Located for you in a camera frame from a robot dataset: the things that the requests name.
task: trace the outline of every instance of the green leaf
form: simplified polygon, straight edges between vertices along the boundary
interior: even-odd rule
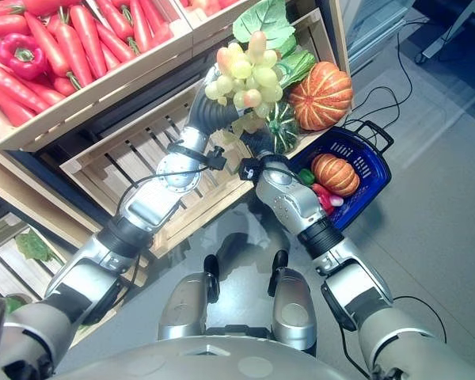
[[[297,47],[298,41],[296,41],[295,36],[292,35],[287,38],[287,40],[283,43],[282,46],[279,47],[279,53],[282,55],[282,58],[288,57],[295,51]]]
[[[276,66],[283,72],[283,76],[279,81],[282,89],[287,88],[292,83],[296,83],[304,79],[308,75],[310,69],[317,62],[314,55],[309,51],[300,51],[281,59]]]
[[[17,235],[15,240],[17,249],[25,255],[26,259],[49,261],[55,255],[33,230],[27,234]]]
[[[232,25],[236,40],[245,43],[257,30],[265,33],[267,49],[276,49],[294,34],[287,20],[284,0],[262,0],[248,8]]]

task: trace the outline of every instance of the artificial vegetable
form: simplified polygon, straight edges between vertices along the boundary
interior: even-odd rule
[[[139,0],[139,2],[141,3],[144,15],[148,19],[151,30],[153,30],[153,45],[157,46],[166,42],[169,38],[172,38],[173,32],[169,27],[169,23],[166,22],[164,17],[158,12],[155,4],[151,0]]]
[[[127,62],[134,59],[134,52],[112,30],[107,29],[100,22],[96,22],[96,25],[101,42],[112,51],[120,62]]]
[[[91,67],[95,71],[95,77],[103,77],[107,72],[107,67],[105,66],[104,53],[92,14],[84,6],[73,6],[70,8],[70,18]]]
[[[27,86],[31,91],[39,95],[46,103],[49,105],[55,105],[59,101],[65,99],[65,96],[60,92],[52,88],[51,83],[48,79],[41,75],[33,81],[28,81],[25,79],[20,79],[25,86]]]
[[[49,104],[36,95],[31,89],[7,73],[0,67],[0,90],[13,100],[41,113],[49,108]]]
[[[301,169],[298,173],[298,177],[301,178],[301,181],[306,186],[311,186],[315,182],[315,176],[309,169]]]
[[[0,38],[10,33],[29,34],[29,26],[23,16],[19,14],[0,16]]]
[[[47,72],[49,82],[55,87],[56,91],[65,95],[66,97],[76,92],[76,89],[72,85],[72,82],[66,77],[59,77],[52,70]]]
[[[64,21],[62,14],[60,14],[60,20]],[[93,82],[88,61],[86,61],[85,50],[76,30],[70,25],[61,22],[56,29],[56,40],[63,55],[67,57],[70,68],[81,87],[86,87]]]
[[[134,39],[139,51],[145,53],[153,47],[153,36],[139,0],[130,1],[130,11],[134,24]]]
[[[0,16],[7,14],[23,14],[25,6],[21,0],[2,0],[0,1]]]
[[[123,41],[127,41],[135,54],[139,54],[137,43],[134,41],[134,29],[128,24],[125,17],[112,4],[111,0],[96,0],[96,3],[111,25],[112,30]]]
[[[132,24],[132,15],[130,13],[130,0],[112,0],[112,4],[121,10],[121,14],[128,21],[130,25]]]
[[[58,13],[53,13],[47,21],[46,28],[50,32],[50,34],[54,36],[56,34],[56,29],[58,28],[58,25],[60,25],[60,17]]]
[[[35,38],[11,33],[0,40],[0,62],[24,79],[34,79],[48,68],[46,55]]]
[[[22,0],[26,10],[36,16],[47,16],[56,13],[60,6],[72,6],[81,0]]]
[[[321,131],[344,116],[352,95],[352,80],[348,74],[332,62],[319,62],[294,87],[288,100],[294,106],[295,117],[302,128]]]
[[[102,52],[104,53],[105,66],[108,68],[108,71],[116,69],[121,64],[112,51],[104,44],[102,44]]]
[[[14,127],[19,127],[35,117],[35,113],[31,109],[13,101],[2,91],[0,91],[0,109]]]
[[[26,22],[28,22],[28,26],[35,40],[44,53],[46,53],[47,60],[55,74],[59,77],[65,77],[67,75],[73,77],[70,72],[69,63],[62,53],[62,49],[42,22],[29,12],[25,12],[25,19]]]
[[[298,123],[294,118],[294,109],[286,101],[280,101],[275,103],[266,120],[273,135],[274,153],[285,154],[293,150],[298,142]]]

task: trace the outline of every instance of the red bell pepper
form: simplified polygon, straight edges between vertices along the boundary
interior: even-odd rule
[[[107,46],[120,62],[128,62],[135,58],[135,54],[130,47],[112,30],[107,29],[100,22],[96,22],[95,24],[97,25],[98,36],[101,38],[102,44]]]
[[[25,5],[21,0],[2,0],[0,2],[0,16],[7,14],[23,14]]]
[[[0,40],[0,62],[21,78],[32,80],[48,68],[46,55],[35,38],[11,33]]]
[[[101,78],[107,72],[101,41],[98,38],[95,19],[84,6],[70,8],[70,19],[74,25],[82,46],[88,56],[89,63],[95,71],[95,78]]]
[[[60,14],[60,20],[64,21],[62,14]],[[75,29],[61,22],[56,29],[56,40],[62,49],[63,55],[68,59],[70,68],[78,79],[79,84],[82,87],[86,87],[93,82],[88,61],[86,61],[85,50]]]
[[[0,68],[0,90],[35,112],[41,113],[49,108],[49,104],[41,97],[2,68]]]
[[[0,90],[0,109],[14,127],[19,127],[33,117],[35,113],[24,105],[13,101]]]
[[[0,38],[10,33],[30,34],[26,20],[19,14],[0,16]]]

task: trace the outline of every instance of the wooden slat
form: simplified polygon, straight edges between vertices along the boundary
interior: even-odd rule
[[[0,257],[38,294],[43,295],[51,277],[34,260],[26,260],[15,240],[0,247]]]
[[[0,197],[72,245],[83,245],[91,235],[91,231],[75,222],[1,165]]]
[[[0,293],[2,295],[11,295],[14,293],[23,293],[32,299],[38,299],[32,292],[24,287],[11,273],[9,273],[2,264],[0,264]]]

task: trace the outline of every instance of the wooden crate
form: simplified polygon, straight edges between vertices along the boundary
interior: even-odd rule
[[[151,0],[170,21],[174,38],[14,128],[0,111],[0,149],[37,151],[117,101],[167,74],[192,57],[192,30],[170,0]],[[86,3],[105,24],[93,0]]]
[[[312,51],[318,60],[335,62],[333,51],[318,9],[295,24],[299,44]],[[111,214],[132,181],[150,175],[166,154],[166,147],[179,135],[189,105],[199,83],[145,113],[110,136],[63,163],[61,169]],[[305,135],[295,153],[309,145],[319,133]],[[186,195],[183,205],[155,235],[153,252],[160,257],[193,234],[205,223],[253,188],[236,173],[249,151],[241,142],[226,143],[222,132],[211,136],[208,149],[223,146],[227,164],[221,172],[204,172],[196,191]]]

